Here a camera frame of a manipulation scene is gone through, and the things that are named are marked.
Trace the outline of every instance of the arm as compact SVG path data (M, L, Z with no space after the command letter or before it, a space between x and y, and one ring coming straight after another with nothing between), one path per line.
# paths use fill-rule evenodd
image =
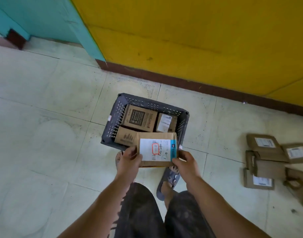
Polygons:
M58 238L106 238L117 216L122 198L136 178L142 155L136 148L126 149L117 166L117 175L94 203L72 223Z
M179 156L186 161L180 159L172 161L178 167L187 184L187 190L195 197L217 238L270 238L234 210L215 189L202 179L197 162L189 152L180 151Z

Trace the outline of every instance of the hand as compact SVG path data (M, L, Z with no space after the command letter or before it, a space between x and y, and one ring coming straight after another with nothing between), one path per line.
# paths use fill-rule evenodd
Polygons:
M138 167L142 160L142 155L137 155L137 147L127 148L117 165L115 179L122 180L126 185L133 183L138 173Z
M185 161L175 158L172 159L172 162L178 167L179 173L186 184L192 182L196 177L202 178L199 173L198 164L189 152L179 150L178 157Z

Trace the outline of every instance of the red stamp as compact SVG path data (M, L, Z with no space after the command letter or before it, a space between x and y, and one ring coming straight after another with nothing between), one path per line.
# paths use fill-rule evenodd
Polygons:
M151 151L152 151L153 155L158 155L159 154L159 144L155 144L155 143L152 144Z

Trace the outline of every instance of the perforated crate side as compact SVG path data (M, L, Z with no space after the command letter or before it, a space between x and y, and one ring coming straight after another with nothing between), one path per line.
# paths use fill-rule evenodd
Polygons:
M107 121L106 127L104 129L101 144L105 144L107 146L114 147L120 150L125 150L127 148L127 146L125 145L114 143L116 133L121 124L121 120L124 115L125 107L127 104L151 109L168 115L178 116L176 126L177 141L178 145L182 145L189 120L188 111L169 104L125 93L118 94L118 97L110 113L110 121Z

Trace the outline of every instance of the pile of cardboard boxes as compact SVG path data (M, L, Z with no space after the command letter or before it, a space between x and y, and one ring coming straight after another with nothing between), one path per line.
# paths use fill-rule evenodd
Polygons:
M244 186L274 190L275 180L284 185L303 205L303 172L286 168L303 163L303 143L280 145L274 136L247 134L250 151L245 152Z
M127 105L114 142L136 145L143 155L141 167L172 166L171 160L178 156L177 120L177 116Z

